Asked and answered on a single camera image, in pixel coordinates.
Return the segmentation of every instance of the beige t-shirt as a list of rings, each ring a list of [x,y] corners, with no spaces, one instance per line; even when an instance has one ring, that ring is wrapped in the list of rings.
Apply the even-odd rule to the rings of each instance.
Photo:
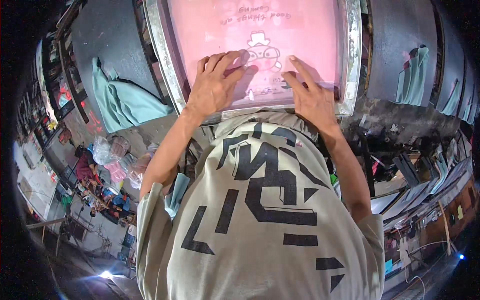
[[[173,223],[161,184],[138,207],[145,299],[381,297],[382,216],[355,224],[309,139],[252,122],[212,146]]]

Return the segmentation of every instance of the screen printing frame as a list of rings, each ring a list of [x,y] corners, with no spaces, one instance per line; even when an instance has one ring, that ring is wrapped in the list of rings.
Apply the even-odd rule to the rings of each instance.
[[[335,115],[349,117],[353,115],[360,78],[361,64],[361,11],[360,0],[336,0],[343,19],[343,70],[341,73],[340,97],[342,103],[335,103]],[[167,0],[144,0],[144,12],[148,32],[152,40],[155,55],[160,63],[162,77],[174,109],[179,115],[190,93],[186,71],[180,59],[180,52],[173,33]],[[261,108],[285,110],[294,108],[293,104],[275,104],[272,101],[266,107],[238,108],[216,112],[202,123],[214,125],[235,116],[257,112]]]

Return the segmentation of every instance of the concrete floor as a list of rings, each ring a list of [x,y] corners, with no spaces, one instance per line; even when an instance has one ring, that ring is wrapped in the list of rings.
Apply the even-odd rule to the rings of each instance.
[[[431,105],[427,108],[411,105],[399,105],[379,99],[369,99],[363,89],[365,83],[365,70],[362,68],[360,85],[352,117],[343,117],[341,127],[346,131],[351,125],[359,125],[365,115],[363,128],[369,130],[369,134],[378,135],[385,127],[391,129],[395,125],[397,130],[389,131],[397,143],[410,144],[417,137],[430,135],[432,130],[438,130],[441,137],[453,136],[460,126],[460,119],[446,116],[435,110]],[[90,119],[85,124],[80,113],[74,109],[64,121],[72,132],[72,140],[75,146],[84,143],[88,145],[94,141],[95,135],[106,136],[105,129],[100,125],[97,117],[91,110],[88,99],[84,102],[84,109]],[[131,143],[130,153],[140,157],[146,152],[151,143],[160,144],[173,125],[177,116],[169,116],[151,120],[141,126],[120,130],[115,134],[127,138]],[[208,138],[201,129],[197,129],[194,138],[205,148],[208,146]],[[139,191],[132,188],[129,180],[125,180],[124,189],[134,198],[138,199]]]

